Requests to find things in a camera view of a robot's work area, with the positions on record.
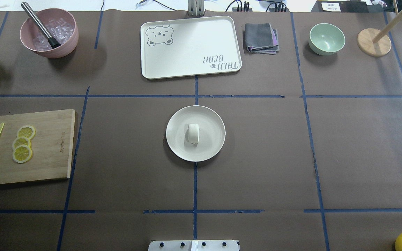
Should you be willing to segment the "white steamed bun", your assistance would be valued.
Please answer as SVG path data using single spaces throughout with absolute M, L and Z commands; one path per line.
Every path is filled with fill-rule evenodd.
M 192 145 L 197 145 L 199 143 L 200 128 L 199 124 L 188 124 L 186 131 L 186 138 L 188 143 Z

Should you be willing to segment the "white plate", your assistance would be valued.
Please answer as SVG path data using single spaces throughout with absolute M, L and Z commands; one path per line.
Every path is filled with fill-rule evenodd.
M 188 124 L 199 124 L 200 137 L 197 145 L 188 143 Z M 178 157 L 192 162 L 201 162 L 214 157 L 225 142 L 225 124 L 212 109 L 192 105 L 172 115 L 166 126 L 166 141 Z

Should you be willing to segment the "cream bear tray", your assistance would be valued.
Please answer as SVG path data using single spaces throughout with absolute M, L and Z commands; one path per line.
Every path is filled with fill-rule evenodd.
M 242 67 L 230 16 L 147 22 L 140 41 L 141 73 L 148 79 L 234 73 Z

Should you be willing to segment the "folded grey cloth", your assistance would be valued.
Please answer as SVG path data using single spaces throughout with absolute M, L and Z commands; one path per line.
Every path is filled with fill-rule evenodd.
M 245 24 L 244 37 L 249 52 L 275 55 L 280 50 L 278 30 L 270 23 Z

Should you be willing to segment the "bamboo cutting board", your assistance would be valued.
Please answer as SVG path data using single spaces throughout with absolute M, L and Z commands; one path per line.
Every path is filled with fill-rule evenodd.
M 0 184 L 70 178 L 76 111 L 0 116 Z

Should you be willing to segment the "green bowl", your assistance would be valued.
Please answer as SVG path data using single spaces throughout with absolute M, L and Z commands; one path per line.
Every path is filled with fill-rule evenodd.
M 342 30 L 333 24 L 319 23 L 309 32 L 308 45 L 318 55 L 333 55 L 340 51 L 346 43 Z

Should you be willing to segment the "metal black-tipped muddler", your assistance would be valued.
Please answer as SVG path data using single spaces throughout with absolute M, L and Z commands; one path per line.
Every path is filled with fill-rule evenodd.
M 32 19 L 32 22 L 38 27 L 43 36 L 47 39 L 52 49 L 61 46 L 61 44 L 51 35 L 49 30 L 45 27 L 43 22 L 41 22 L 39 17 L 36 15 L 35 11 L 32 10 L 32 8 L 27 2 L 22 2 L 21 7 L 27 14 L 27 16 L 29 16 L 29 18 Z

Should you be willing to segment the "pink bowl with ice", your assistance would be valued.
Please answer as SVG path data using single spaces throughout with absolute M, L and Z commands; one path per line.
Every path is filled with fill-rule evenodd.
M 21 27 L 22 44 L 40 56 L 56 59 L 70 54 L 79 41 L 74 16 L 63 9 L 51 8 L 36 13 L 44 31 L 28 18 Z

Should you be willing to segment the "lemon slice top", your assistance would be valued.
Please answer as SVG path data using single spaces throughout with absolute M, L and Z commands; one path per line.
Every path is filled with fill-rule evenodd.
M 31 125 L 24 125 L 18 129 L 16 135 L 17 137 L 25 137 L 31 140 L 36 135 L 36 129 Z

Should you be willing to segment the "lemon slice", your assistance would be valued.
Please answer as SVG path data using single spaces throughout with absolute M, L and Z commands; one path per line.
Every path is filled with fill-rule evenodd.
M 12 153 L 12 159 L 16 163 L 25 163 L 32 158 L 32 149 L 26 145 L 18 146 Z
M 12 150 L 14 151 L 20 145 L 26 145 L 27 147 L 31 147 L 31 141 L 29 138 L 24 136 L 17 137 L 12 143 Z
M 24 125 L 18 129 L 16 135 L 17 137 L 25 137 L 31 140 L 36 135 L 36 129 L 31 125 Z

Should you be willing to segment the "lemon slice middle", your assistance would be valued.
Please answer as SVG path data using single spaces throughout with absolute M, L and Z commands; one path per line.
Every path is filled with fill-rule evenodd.
M 12 143 L 12 150 L 14 151 L 20 145 L 26 145 L 27 147 L 31 147 L 31 141 L 29 138 L 24 136 L 17 137 Z

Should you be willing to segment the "lemon slice bottom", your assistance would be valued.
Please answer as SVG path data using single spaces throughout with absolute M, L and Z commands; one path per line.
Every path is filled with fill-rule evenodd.
M 32 158 L 32 149 L 26 145 L 18 146 L 12 153 L 12 159 L 16 163 L 25 163 Z

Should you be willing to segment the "wooden mug tree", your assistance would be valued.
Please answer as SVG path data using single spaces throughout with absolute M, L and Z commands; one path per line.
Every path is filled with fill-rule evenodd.
M 396 16 L 382 29 L 367 28 L 357 35 L 359 48 L 367 55 L 381 57 L 388 54 L 392 48 L 392 41 L 388 36 L 390 30 L 402 21 L 402 10 L 399 11 L 397 4 L 394 4 Z

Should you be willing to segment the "aluminium frame post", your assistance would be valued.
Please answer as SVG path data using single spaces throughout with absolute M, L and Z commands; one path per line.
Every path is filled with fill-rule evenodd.
M 188 0 L 188 16 L 204 16 L 204 0 Z

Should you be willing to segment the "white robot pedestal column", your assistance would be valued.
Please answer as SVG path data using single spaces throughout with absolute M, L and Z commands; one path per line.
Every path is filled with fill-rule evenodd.
M 150 242 L 149 251 L 239 251 L 239 241 L 218 240 L 156 240 Z

